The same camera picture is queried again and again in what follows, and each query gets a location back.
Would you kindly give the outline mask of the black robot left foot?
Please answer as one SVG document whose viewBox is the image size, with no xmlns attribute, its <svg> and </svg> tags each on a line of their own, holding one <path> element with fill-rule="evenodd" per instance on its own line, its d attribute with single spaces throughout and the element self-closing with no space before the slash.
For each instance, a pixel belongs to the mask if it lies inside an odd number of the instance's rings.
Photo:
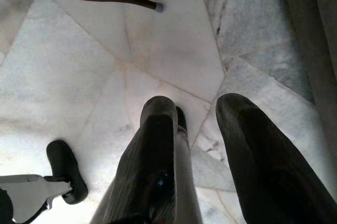
<svg viewBox="0 0 337 224">
<path fill-rule="evenodd" d="M 88 189 L 69 145 L 62 139 L 54 140 L 48 144 L 46 154 L 52 175 L 44 178 L 51 182 L 69 182 L 72 190 L 62 194 L 62 198 L 69 205 L 82 202 L 88 195 Z"/>
</svg>

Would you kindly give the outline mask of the dark furniture panel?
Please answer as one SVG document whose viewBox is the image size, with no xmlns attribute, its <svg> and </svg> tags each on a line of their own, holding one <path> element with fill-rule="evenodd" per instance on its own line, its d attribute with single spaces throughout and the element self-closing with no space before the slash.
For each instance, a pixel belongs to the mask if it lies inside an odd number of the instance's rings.
<svg viewBox="0 0 337 224">
<path fill-rule="evenodd" d="M 286 0 L 325 141 L 337 166 L 337 0 Z"/>
</svg>

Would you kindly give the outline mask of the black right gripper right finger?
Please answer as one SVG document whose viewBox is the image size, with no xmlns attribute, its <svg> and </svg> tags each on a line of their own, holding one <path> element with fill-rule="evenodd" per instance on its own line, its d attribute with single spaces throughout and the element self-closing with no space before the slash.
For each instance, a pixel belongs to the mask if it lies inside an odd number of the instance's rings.
<svg viewBox="0 0 337 224">
<path fill-rule="evenodd" d="M 337 224 L 337 202 L 257 105 L 222 95 L 216 119 L 246 224 Z"/>
</svg>

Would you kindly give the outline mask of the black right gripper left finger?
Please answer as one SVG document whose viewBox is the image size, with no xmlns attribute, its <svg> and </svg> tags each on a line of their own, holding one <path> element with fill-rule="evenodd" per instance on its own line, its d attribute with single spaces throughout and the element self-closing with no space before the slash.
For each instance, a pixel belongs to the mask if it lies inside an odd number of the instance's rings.
<svg viewBox="0 0 337 224">
<path fill-rule="evenodd" d="M 202 224 L 186 120 L 164 96 L 149 99 L 92 224 Z"/>
</svg>

